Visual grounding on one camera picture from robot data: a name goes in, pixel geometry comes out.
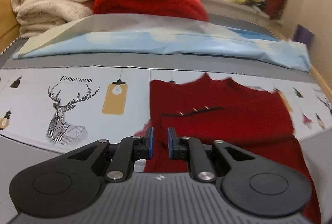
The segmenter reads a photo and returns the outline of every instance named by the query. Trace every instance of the red blanket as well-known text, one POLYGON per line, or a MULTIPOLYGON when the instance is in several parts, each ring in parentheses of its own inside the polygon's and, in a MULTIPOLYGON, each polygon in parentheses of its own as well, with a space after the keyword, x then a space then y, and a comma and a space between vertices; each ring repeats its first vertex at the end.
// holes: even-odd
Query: red blanket
POLYGON ((95 0, 93 13, 137 13, 209 21, 200 0, 95 0))
POLYGON ((277 92, 247 88, 231 78, 211 80, 207 74, 180 85, 155 80, 150 83, 150 112, 155 146, 145 172, 187 171, 186 162, 169 160, 168 127, 174 127, 179 136, 196 137, 203 143, 222 139, 303 173, 313 189, 304 215, 315 224, 321 223, 315 186, 293 136, 289 113, 277 92), (207 111, 179 116, 193 109, 207 111))

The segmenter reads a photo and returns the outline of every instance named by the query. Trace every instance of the wooden bed frame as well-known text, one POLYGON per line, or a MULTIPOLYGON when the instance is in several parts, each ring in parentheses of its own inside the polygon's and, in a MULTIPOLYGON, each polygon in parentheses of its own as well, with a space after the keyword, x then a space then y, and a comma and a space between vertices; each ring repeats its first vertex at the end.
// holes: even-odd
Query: wooden bed frame
MULTIPOLYGON (((6 49, 6 47, 19 36, 19 24, 16 21, 15 14, 12 11, 12 6, 10 0, 0 0, 0 53, 6 49)), ((274 32, 274 34, 279 39, 286 39, 281 33, 277 30, 269 27, 270 30, 274 32)), ((311 75, 317 81, 318 85, 322 88, 325 95, 328 97, 330 102, 332 102, 332 89, 320 75, 320 73, 316 70, 314 66, 312 66, 311 75)))

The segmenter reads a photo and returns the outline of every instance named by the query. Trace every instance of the metal screw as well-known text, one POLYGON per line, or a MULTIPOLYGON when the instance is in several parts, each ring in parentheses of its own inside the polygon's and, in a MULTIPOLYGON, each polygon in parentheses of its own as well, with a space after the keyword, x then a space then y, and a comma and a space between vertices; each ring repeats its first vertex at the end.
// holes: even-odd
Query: metal screw
POLYGON ((110 171, 109 173, 107 173, 107 177, 109 179, 119 180, 123 177, 123 173, 118 170, 114 170, 114 171, 110 171))
POLYGON ((205 181, 209 181, 209 180, 213 179, 214 177, 215 177, 215 175, 209 171, 202 171, 198 174, 198 178, 205 180, 205 181))

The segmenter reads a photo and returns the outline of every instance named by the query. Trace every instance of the deer head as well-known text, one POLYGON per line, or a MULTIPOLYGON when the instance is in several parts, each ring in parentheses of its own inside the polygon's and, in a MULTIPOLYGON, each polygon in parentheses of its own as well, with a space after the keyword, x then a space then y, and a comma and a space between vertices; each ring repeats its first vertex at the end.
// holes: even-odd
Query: deer head
POLYGON ((90 87, 86 83, 86 86, 88 87, 88 92, 87 92, 86 95, 83 95, 82 98, 80 98, 80 92, 78 92, 76 98, 74 98, 73 100, 70 100, 68 102, 68 104, 62 106, 61 103, 60 103, 61 99, 59 98, 59 94, 60 94, 61 90, 56 95, 54 95, 54 88, 57 85, 55 85, 51 90, 50 90, 50 87, 48 89, 49 97, 54 101, 53 107, 56 110, 56 112, 55 112, 55 117, 56 118, 63 117, 64 114, 67 111, 72 110, 75 107, 76 103, 82 102, 82 101, 85 101, 85 100, 88 100, 88 99, 92 98, 99 91, 99 88, 98 88, 93 94, 91 94, 91 89, 90 89, 90 87))

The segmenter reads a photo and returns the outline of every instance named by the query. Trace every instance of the bed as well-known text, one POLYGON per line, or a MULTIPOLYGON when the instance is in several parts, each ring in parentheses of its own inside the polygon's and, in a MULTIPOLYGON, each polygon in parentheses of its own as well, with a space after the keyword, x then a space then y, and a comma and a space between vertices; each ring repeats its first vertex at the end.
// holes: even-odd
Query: bed
MULTIPOLYGON (((257 90, 272 91, 277 88, 285 94, 294 110, 292 120, 296 137, 301 142, 316 185, 323 223, 331 218, 330 104, 308 72, 258 60, 192 52, 165 55, 158 52, 149 54, 121 50, 105 53, 94 50, 93 53, 67 52, 14 60, 13 54, 21 50, 26 40, 16 39, 18 26, 10 9, 10 0, 1 1, 5 3, 5 8, 4 12, 0 12, 0 47, 5 51, 0 56, 0 117, 11 111, 7 115, 10 117, 10 125, 0 133, 0 167, 5 171, 0 183, 1 223, 6 223, 15 215, 8 186, 17 172, 97 139, 107 138, 111 143, 117 143, 121 138, 135 134, 149 120, 151 80, 186 83, 197 79, 204 72, 212 79, 230 76, 236 82, 257 90), (114 90, 121 82, 127 85, 127 100, 122 107, 114 110, 107 105, 105 96, 108 90, 114 90), (79 104, 78 101, 72 102, 62 125, 69 132, 79 131, 82 133, 81 137, 85 135, 83 140, 51 143, 47 139, 47 134, 56 131, 52 121, 57 109, 52 106, 52 101, 59 90, 62 92, 57 97, 63 99, 63 104, 71 99, 81 99, 87 93, 93 95, 91 100, 83 100, 79 104), (324 127, 316 119, 317 113, 324 127), (311 129, 303 123, 304 114, 312 119, 311 129), (111 134, 105 135, 105 129, 111 129, 111 134)), ((268 29, 242 20, 210 14, 210 21, 217 25, 263 34, 267 38, 276 37, 268 29)), ((139 162, 135 168, 136 171, 142 171, 143 167, 144 163, 139 162)))

